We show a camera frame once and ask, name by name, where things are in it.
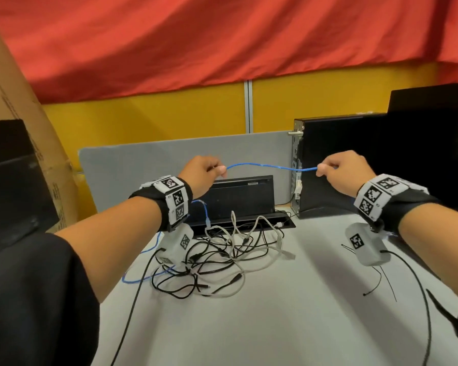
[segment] person's right arm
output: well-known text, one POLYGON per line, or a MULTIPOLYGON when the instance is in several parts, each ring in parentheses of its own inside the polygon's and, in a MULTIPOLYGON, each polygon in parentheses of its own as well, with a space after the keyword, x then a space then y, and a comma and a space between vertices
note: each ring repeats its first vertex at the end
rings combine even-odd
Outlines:
MULTIPOLYGON (((375 173, 364 157, 347 151, 324 159, 318 165, 317 176, 326 176, 337 191, 356 197, 361 186, 375 177, 375 173)), ((402 218, 398 230, 407 244, 458 295, 458 212, 438 204, 423 204, 402 218)))

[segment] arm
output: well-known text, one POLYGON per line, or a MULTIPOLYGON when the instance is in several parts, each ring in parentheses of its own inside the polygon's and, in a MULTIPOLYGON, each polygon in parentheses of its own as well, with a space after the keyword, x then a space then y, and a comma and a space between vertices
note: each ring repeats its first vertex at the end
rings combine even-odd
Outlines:
MULTIPOLYGON (((364 157, 347 151, 324 159, 317 176, 326 176, 337 191, 356 197, 361 186, 376 175, 364 157)), ((407 244, 458 295, 458 212, 423 204, 407 213, 398 229, 407 244)))
MULTIPOLYGON (((196 199, 226 167, 212 157, 195 157, 180 173, 196 199)), ((56 233, 78 254, 93 291, 102 302, 161 225, 154 201, 135 196, 56 233)))

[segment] yellow wall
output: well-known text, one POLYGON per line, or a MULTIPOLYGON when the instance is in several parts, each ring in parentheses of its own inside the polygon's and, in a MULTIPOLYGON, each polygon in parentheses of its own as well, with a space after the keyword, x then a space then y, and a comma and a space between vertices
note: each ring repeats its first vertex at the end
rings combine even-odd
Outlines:
MULTIPOLYGON (((295 74, 253 82, 255 132, 293 128, 294 118, 385 112, 390 91, 436 83, 433 64, 391 64, 295 74)), ((76 171, 86 146, 245 132, 242 83, 111 100, 45 105, 76 171)), ((96 212, 79 175, 79 216, 96 212)))
MULTIPOLYGON (((246 131, 242 83, 110 100, 45 105, 73 168, 78 150, 116 145, 236 135, 246 131)), ((78 175, 79 217, 96 213, 83 175, 78 175)))
POLYGON ((436 83, 434 64, 324 70, 253 82, 255 132, 293 129, 295 118, 386 112, 392 90, 436 83))

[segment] cardboard box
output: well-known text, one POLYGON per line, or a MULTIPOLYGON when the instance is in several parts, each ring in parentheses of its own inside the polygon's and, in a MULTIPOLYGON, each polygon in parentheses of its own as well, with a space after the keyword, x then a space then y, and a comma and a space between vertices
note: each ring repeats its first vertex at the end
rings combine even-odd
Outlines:
POLYGON ((58 213, 50 232, 78 220, 78 190, 71 163, 36 95, 0 37, 0 120, 21 119, 58 213))

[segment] gray divider panel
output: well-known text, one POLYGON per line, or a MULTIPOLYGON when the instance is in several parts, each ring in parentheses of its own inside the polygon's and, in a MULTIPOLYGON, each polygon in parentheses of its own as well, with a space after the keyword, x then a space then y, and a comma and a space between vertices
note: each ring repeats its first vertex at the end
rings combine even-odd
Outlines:
MULTIPOLYGON (((291 167, 292 138, 287 132, 218 136, 100 146, 79 151, 93 200, 99 212, 116 205, 147 181, 176 176, 196 155, 213 155, 227 166, 253 162, 291 167)), ((291 172, 269 167, 238 166, 229 178, 273 175, 275 203, 290 200, 291 172)))

